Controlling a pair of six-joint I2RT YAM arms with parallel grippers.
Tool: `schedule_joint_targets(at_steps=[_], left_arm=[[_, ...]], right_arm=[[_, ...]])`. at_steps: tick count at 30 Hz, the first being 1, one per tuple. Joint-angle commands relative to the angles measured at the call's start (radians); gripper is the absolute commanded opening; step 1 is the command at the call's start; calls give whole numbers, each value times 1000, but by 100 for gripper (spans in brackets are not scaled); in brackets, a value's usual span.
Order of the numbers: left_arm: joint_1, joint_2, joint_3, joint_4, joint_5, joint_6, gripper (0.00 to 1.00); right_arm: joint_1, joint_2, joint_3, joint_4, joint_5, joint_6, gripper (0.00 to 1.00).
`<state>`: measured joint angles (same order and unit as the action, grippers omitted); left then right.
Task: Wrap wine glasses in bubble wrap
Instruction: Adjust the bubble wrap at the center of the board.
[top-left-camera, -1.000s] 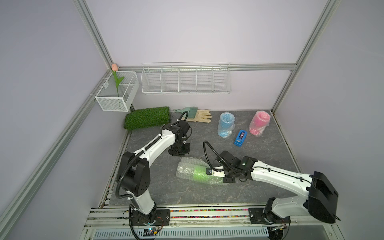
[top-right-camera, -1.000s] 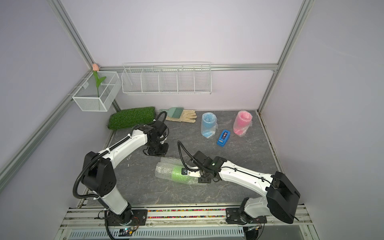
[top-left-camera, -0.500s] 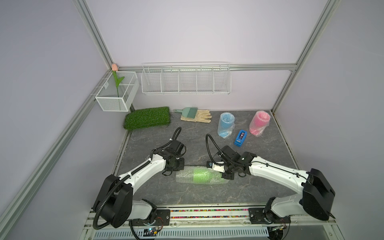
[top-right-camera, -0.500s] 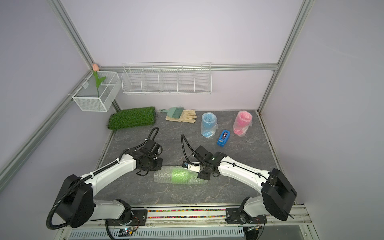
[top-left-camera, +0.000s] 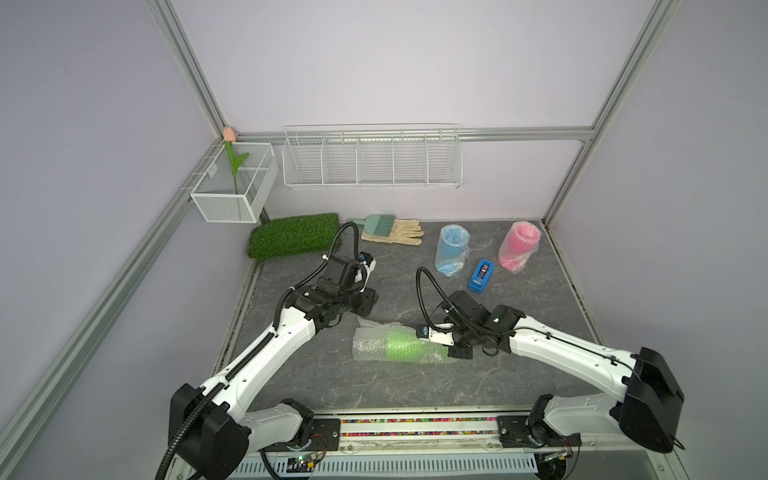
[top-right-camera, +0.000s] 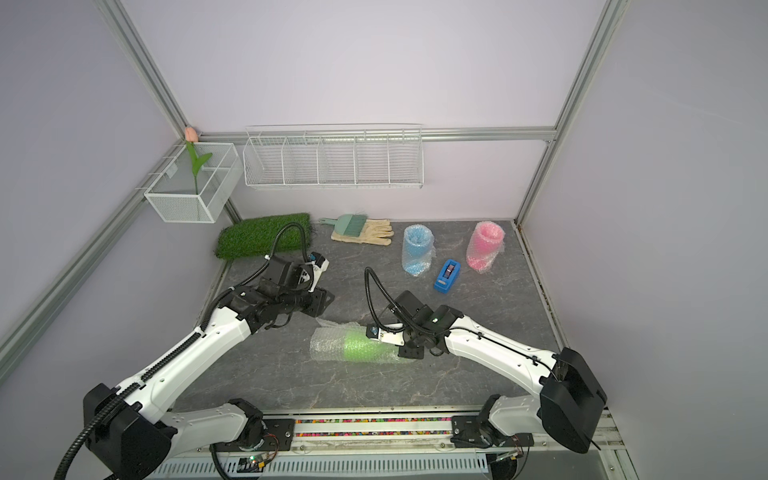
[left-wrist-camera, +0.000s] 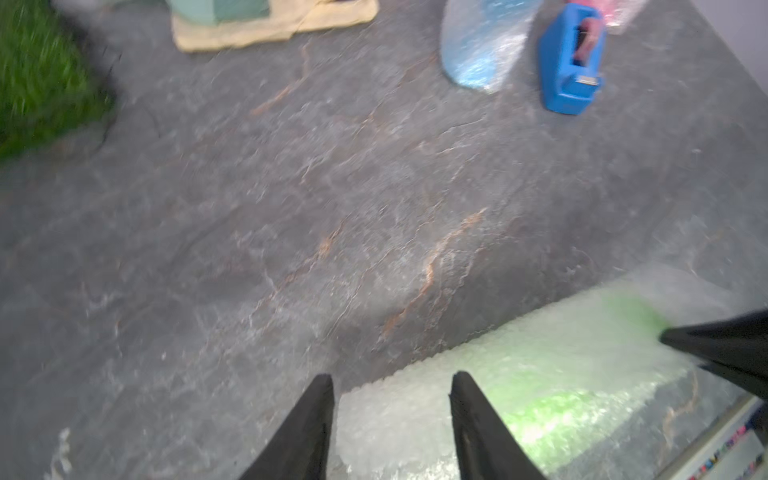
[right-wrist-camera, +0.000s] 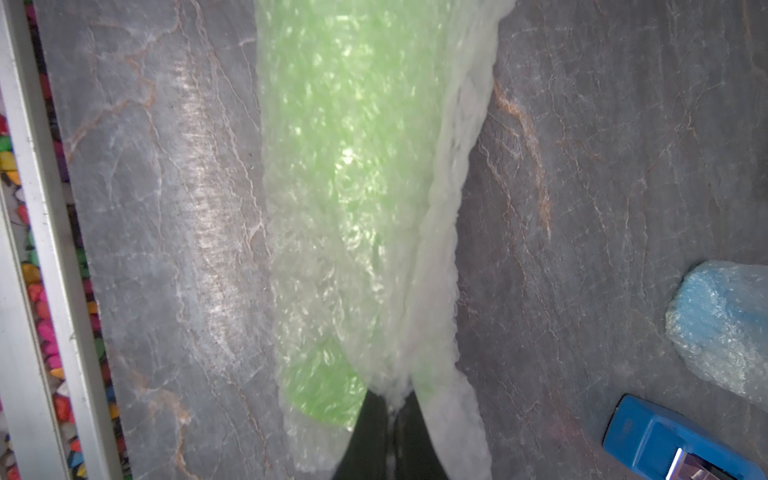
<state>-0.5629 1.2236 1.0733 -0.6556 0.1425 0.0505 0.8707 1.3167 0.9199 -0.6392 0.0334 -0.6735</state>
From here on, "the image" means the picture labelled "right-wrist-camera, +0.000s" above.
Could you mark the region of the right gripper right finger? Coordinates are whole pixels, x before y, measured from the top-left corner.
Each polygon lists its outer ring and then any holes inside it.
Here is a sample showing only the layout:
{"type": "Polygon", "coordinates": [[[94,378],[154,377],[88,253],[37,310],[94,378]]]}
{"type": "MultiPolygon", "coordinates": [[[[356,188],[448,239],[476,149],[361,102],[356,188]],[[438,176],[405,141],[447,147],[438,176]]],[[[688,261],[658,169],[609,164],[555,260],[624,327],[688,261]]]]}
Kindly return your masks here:
{"type": "Polygon", "coordinates": [[[392,422],[392,478],[448,480],[414,391],[406,397],[392,422]]]}

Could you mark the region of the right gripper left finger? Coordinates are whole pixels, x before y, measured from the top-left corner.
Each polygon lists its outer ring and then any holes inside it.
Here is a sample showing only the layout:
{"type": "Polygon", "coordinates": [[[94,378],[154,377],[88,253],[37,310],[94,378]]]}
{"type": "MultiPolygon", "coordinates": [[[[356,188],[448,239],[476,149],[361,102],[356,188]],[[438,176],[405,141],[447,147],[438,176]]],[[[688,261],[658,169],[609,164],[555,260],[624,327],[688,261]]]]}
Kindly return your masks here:
{"type": "Polygon", "coordinates": [[[389,412],[386,400],[368,390],[348,447],[333,480],[388,478],[389,412]]]}

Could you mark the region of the blue tape dispenser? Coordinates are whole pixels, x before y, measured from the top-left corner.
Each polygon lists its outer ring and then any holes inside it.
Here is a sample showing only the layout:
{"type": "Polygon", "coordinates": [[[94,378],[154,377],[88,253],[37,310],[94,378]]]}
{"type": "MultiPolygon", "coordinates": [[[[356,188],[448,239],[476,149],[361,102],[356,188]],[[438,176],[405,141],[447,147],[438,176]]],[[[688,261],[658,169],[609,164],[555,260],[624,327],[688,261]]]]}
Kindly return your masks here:
{"type": "Polygon", "coordinates": [[[767,478],[756,463],[686,417],[631,394],[617,404],[602,446],[644,479],[767,478]]]}

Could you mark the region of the bubble wrap sheet stack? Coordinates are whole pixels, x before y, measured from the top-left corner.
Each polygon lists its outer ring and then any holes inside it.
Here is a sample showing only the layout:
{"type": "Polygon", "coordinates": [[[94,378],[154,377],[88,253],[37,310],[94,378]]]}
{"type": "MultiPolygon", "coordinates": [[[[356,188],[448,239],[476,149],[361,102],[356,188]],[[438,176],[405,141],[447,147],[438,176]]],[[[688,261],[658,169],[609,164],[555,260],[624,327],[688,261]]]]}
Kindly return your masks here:
{"type": "Polygon", "coordinates": [[[334,470],[364,398],[414,396],[451,479],[487,479],[457,368],[457,219],[510,1],[260,1],[276,380],[296,467],[334,470]]]}

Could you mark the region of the green plastic wine glass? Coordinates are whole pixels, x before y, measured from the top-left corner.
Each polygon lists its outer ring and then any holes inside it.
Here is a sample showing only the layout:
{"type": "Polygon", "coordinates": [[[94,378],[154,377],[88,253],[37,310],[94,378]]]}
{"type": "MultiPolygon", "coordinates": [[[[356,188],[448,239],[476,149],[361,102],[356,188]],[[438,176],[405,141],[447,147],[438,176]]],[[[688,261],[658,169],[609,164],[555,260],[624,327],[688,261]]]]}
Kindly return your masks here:
{"type": "Polygon", "coordinates": [[[349,429],[398,336],[466,1],[262,1],[260,106],[281,391],[349,429]]]}

